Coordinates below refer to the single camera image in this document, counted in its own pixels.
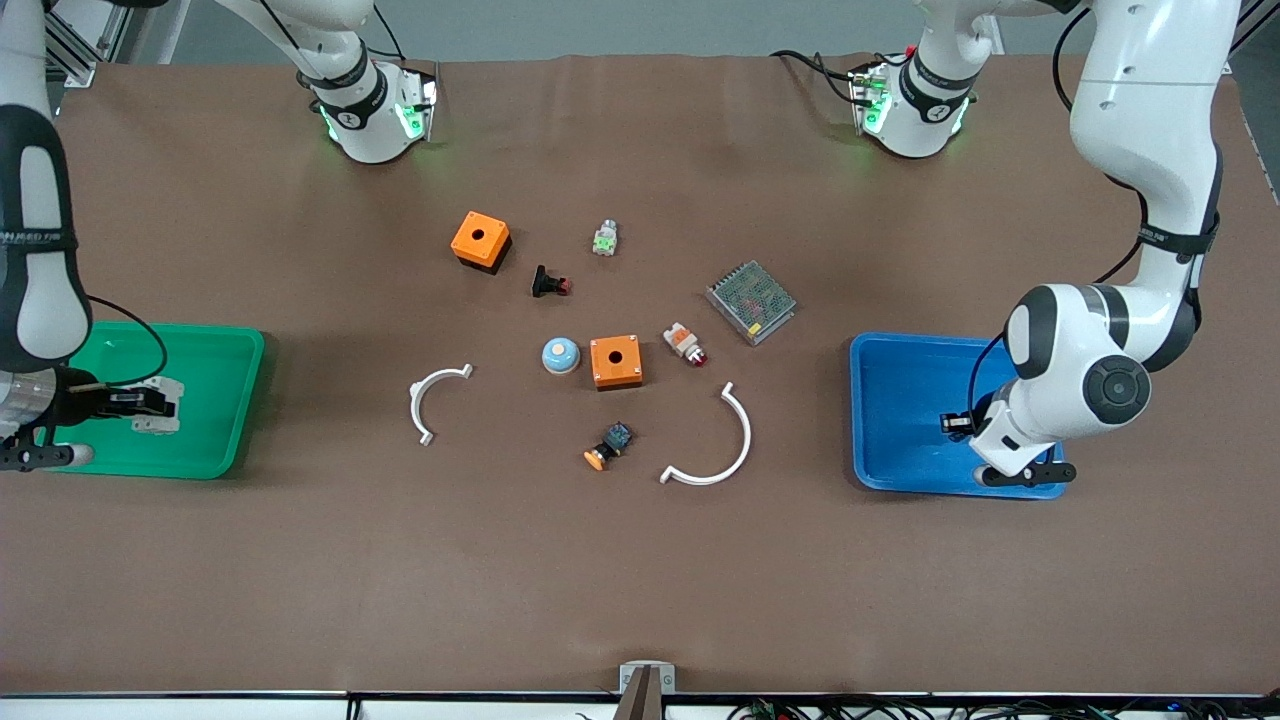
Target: green tray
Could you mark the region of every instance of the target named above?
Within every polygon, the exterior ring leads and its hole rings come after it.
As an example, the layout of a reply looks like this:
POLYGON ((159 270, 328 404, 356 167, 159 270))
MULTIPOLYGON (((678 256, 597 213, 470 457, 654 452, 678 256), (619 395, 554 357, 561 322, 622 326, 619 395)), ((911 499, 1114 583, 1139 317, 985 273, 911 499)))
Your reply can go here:
MULTIPOLYGON (((262 364, 262 333, 252 328, 154 324, 169 347, 161 377, 186 386, 182 427, 169 436, 134 432, 127 418, 87 420, 58 429, 59 443, 84 443, 93 460, 65 473, 211 480, 236 460, 253 383, 262 364)), ((160 360, 155 340, 134 323, 99 322, 72 366, 101 380, 137 377, 160 360)))

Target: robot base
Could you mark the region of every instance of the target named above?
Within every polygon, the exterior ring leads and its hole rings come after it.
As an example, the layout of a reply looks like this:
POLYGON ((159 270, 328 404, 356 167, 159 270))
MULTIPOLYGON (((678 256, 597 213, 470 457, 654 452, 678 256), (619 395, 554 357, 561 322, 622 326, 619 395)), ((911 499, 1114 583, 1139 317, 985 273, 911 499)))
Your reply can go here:
MULTIPOLYGON (((358 115, 338 111, 330 117, 323 106, 320 110, 329 137, 348 158, 367 164, 394 160, 410 145, 430 140, 436 100, 435 77, 378 60, 374 67, 387 79, 388 90, 364 127, 348 127, 358 124, 358 115)), ((324 91, 316 95, 324 99, 324 91)))
POLYGON ((934 155, 951 136, 960 132, 969 100, 955 111, 947 108, 948 114, 941 122, 924 122, 920 113, 900 92, 892 90, 899 87, 899 76, 906 72, 906 60, 901 55, 891 59, 892 63, 882 63, 865 74, 850 78, 851 96, 872 104, 870 108, 851 106, 854 127, 859 135, 876 138, 895 155, 911 159, 934 155))

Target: black strap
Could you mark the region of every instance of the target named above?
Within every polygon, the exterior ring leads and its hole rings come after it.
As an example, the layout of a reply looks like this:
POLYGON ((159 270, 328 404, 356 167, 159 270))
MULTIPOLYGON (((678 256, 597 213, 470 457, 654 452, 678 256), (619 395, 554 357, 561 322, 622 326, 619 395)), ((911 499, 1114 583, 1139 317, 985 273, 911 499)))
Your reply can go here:
POLYGON ((0 229, 0 247, 5 252, 29 255, 32 252, 58 252, 76 250, 79 242, 70 228, 0 229))
POLYGON ((1142 228, 1138 229, 1138 240, 1144 245, 1188 258, 1193 255, 1207 255, 1213 247, 1213 240, 1217 237, 1217 225, 1220 220, 1221 217, 1215 211, 1213 225, 1208 228, 1208 232, 1202 234, 1176 234, 1162 231, 1149 223, 1142 223, 1142 228))
POLYGON ((347 106, 320 102, 320 106, 325 110, 325 115, 347 129, 364 129, 369 124, 370 115, 378 111, 378 108, 387 100, 387 76, 378 68, 374 68, 374 72, 378 73, 378 82, 374 85, 372 92, 360 102, 347 106))
POLYGON ((920 59, 919 50, 911 54, 911 67, 914 67, 915 72, 924 78, 924 82, 932 85, 933 87, 941 87, 942 90, 969 90, 973 87, 973 83, 978 81, 978 73, 974 73, 964 79, 950 79, 940 76, 938 73, 924 67, 924 60, 920 59))
POLYGON ((343 87, 351 87, 357 82, 360 82, 360 78, 365 76, 365 68, 367 67, 369 67, 369 47, 366 47, 365 42, 361 41, 360 61, 356 63, 356 67, 351 68, 346 73, 335 78, 315 78, 303 74, 302 70, 298 70, 298 78, 300 81, 306 81, 306 86, 312 90, 342 90, 343 87))
MULTIPOLYGON (((978 79, 978 76, 956 81, 945 79, 942 77, 938 77, 936 73, 931 72, 928 68, 925 68, 924 63, 920 63, 919 53, 915 53, 913 58, 915 58, 915 60, 913 61, 913 67, 915 67, 916 70, 920 72, 920 77, 943 90, 969 90, 970 87, 973 87, 974 81, 978 79), (948 83, 948 87, 943 87, 942 83, 948 83)), ((897 77, 899 77, 897 85, 902 91, 902 99, 906 100, 909 105, 911 105, 913 108, 916 109, 916 111, 920 113, 922 122, 929 124, 945 123, 947 118, 950 118, 956 110, 959 110, 960 106, 965 104, 965 100, 969 99, 968 92, 956 95, 955 97, 951 97, 948 100, 941 100, 938 97, 929 95, 928 92, 922 90, 920 86, 915 85, 915 81, 911 79, 911 72, 909 68, 902 68, 902 72, 900 72, 897 77)))

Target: blue tray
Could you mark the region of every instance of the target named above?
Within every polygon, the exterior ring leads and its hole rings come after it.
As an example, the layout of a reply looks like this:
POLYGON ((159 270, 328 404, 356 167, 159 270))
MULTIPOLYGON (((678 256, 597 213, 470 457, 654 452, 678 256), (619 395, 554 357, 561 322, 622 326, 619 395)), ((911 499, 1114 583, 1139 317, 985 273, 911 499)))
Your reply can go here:
MULTIPOLYGON (((852 384, 854 473, 864 486, 929 492, 1053 500, 1065 484, 988 488, 973 479, 982 459, 968 442, 938 429, 941 413, 964 409, 969 373, 988 340, 863 333, 849 347, 852 384)), ((974 397, 1015 377, 1004 343, 982 363, 974 397)), ((1065 457, 1062 445, 1057 457, 1065 457)))

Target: electrical component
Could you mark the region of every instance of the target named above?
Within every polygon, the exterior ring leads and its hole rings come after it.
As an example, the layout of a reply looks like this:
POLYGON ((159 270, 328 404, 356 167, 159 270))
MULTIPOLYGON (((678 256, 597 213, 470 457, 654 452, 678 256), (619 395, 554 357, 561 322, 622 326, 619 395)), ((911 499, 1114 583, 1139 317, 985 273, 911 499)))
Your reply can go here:
POLYGON ((600 445, 584 452, 582 457, 596 470, 604 470, 608 461, 621 456, 628 445, 631 445, 631 428, 622 423, 614 423, 604 430, 600 445))
POLYGON ((595 389, 621 389, 644 384, 640 341, 634 334, 591 341, 591 377, 595 389))
POLYGON ((543 368, 553 375, 567 375, 581 360, 577 345, 567 337, 553 337, 543 346, 543 368))
POLYGON ((547 274, 547 265, 538 265, 534 270, 534 297, 548 293, 568 295, 573 290, 573 283, 568 278, 556 278, 547 274))
POLYGON ((742 404, 733 397, 733 383, 724 383, 724 389, 721 391, 721 400, 728 404, 737 414, 737 419, 742 421, 742 452, 737 454, 737 460, 733 461, 723 473, 718 473, 709 478, 699 478, 696 475, 690 475, 689 473, 677 470, 675 465, 667 465, 667 469, 662 471, 662 477, 658 482, 666 483, 667 480, 676 479, 686 486, 713 486, 737 471, 746 461, 746 454, 751 450, 751 421, 746 418, 746 409, 742 404))
POLYGON ((698 345, 698 336, 689 332, 685 325, 676 323, 671 329, 663 331, 662 338, 667 341, 671 350, 680 355, 694 368, 701 368, 707 363, 707 354, 698 345))
POLYGON ((159 375, 147 378, 140 388, 151 388, 160 396, 159 407, 133 418, 133 430, 138 433, 168 436, 182 429, 178 414, 182 410, 182 396, 187 393, 187 386, 173 378, 159 375))
POLYGON ((463 265, 497 275, 511 250, 511 231, 497 218, 471 211, 458 227, 449 249, 463 265))
POLYGON ((413 427, 416 427, 419 432, 422 433, 422 439, 419 441, 419 443, 422 447, 431 445, 431 438, 435 437, 431 433, 431 430, 426 429, 426 424, 422 421, 422 396, 426 395, 426 391, 431 389, 431 386, 443 380, 444 378, 466 379, 470 377, 471 377, 471 364, 467 363, 466 365, 463 365, 461 369, 457 370, 451 370, 451 369, 436 370, 408 387, 408 398, 410 398, 408 410, 410 414, 413 416, 413 427))
POLYGON ((612 256, 618 251, 618 224, 613 220, 604 220, 600 229, 595 231, 591 238, 591 252, 596 255, 612 256))
POLYGON ((755 260, 707 288, 707 299, 751 345, 795 316, 796 301, 755 260))
POLYGON ((881 63, 849 79, 850 94, 868 102, 867 106, 854 105, 854 128, 858 135, 878 135, 884 127, 884 118, 893 106, 893 94, 888 90, 890 67, 890 63, 881 63))

